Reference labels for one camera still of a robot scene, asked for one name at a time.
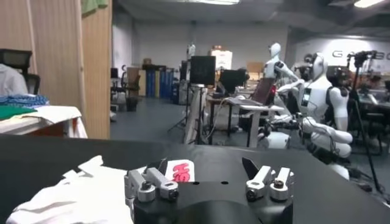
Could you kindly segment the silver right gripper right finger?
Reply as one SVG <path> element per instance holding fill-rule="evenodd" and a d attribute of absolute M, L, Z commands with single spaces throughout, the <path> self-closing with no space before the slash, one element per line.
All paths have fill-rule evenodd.
<path fill-rule="evenodd" d="M 294 172 L 281 167 L 276 172 L 271 166 L 258 167 L 251 159 L 242 158 L 242 164 L 248 180 L 246 198 L 256 201 L 268 194 L 273 201 L 287 201 L 294 196 Z"/>

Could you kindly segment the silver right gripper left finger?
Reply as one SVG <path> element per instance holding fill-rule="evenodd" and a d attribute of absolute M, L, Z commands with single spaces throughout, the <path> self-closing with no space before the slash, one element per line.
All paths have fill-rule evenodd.
<path fill-rule="evenodd" d="M 137 198 L 140 202 L 150 202 L 157 195 L 168 201 L 176 201 L 179 197 L 179 185 L 165 177 L 167 165 L 168 160 L 163 158 L 147 165 L 142 172 L 128 170 L 124 175 L 126 201 L 129 203 L 131 199 Z"/>

